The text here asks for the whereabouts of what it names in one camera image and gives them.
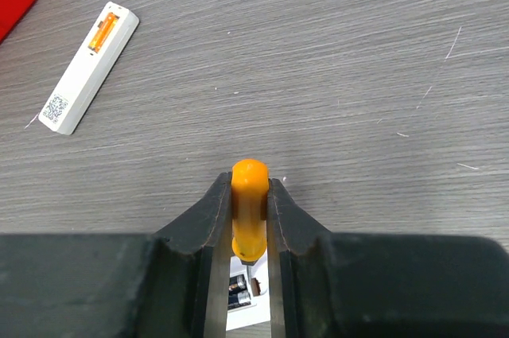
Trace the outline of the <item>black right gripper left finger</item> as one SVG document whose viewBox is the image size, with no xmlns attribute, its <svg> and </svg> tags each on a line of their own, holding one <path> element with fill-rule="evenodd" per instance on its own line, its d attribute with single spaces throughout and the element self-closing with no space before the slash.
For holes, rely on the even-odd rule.
<svg viewBox="0 0 509 338">
<path fill-rule="evenodd" d="M 153 234 L 4 234 L 4 337 L 223 337 L 231 177 Z"/>
</svg>

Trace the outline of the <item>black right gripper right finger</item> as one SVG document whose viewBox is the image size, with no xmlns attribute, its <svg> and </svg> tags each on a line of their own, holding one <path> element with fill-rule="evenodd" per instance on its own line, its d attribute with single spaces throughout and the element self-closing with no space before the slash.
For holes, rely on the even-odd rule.
<svg viewBox="0 0 509 338">
<path fill-rule="evenodd" d="M 274 337 L 505 337 L 508 254 L 465 235 L 332 232 L 267 197 Z"/>
</svg>

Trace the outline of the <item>white remote control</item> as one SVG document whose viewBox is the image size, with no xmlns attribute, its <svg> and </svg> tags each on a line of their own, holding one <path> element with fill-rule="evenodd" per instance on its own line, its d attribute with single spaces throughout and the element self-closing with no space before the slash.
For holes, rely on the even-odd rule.
<svg viewBox="0 0 509 338">
<path fill-rule="evenodd" d="M 227 310 L 226 331 L 245 328 L 270 320 L 270 292 L 267 254 L 264 254 L 253 266 L 241 263 L 236 256 L 231 257 L 230 277 L 243 274 L 247 282 L 247 291 L 251 296 L 251 305 Z"/>
</svg>

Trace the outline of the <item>black AAA battery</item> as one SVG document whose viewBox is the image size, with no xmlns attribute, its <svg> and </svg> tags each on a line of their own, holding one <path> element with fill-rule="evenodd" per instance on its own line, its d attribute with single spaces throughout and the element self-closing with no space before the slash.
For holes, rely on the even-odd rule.
<svg viewBox="0 0 509 338">
<path fill-rule="evenodd" d="M 247 289 L 247 282 L 243 274 L 237 274 L 230 277 L 228 291 L 230 293 L 239 293 Z"/>
<path fill-rule="evenodd" d="M 247 290 L 238 293 L 230 293 L 228 295 L 228 310 L 242 308 L 251 305 L 251 296 Z"/>
</svg>

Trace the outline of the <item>orange handled screwdriver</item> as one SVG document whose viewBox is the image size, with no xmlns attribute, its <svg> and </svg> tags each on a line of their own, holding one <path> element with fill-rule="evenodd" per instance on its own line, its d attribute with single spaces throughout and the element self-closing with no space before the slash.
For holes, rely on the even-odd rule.
<svg viewBox="0 0 509 338">
<path fill-rule="evenodd" d="M 269 187 L 269 170 L 263 162 L 245 159 L 232 167 L 231 248 L 235 256 L 248 266 L 253 266 L 266 251 Z"/>
</svg>

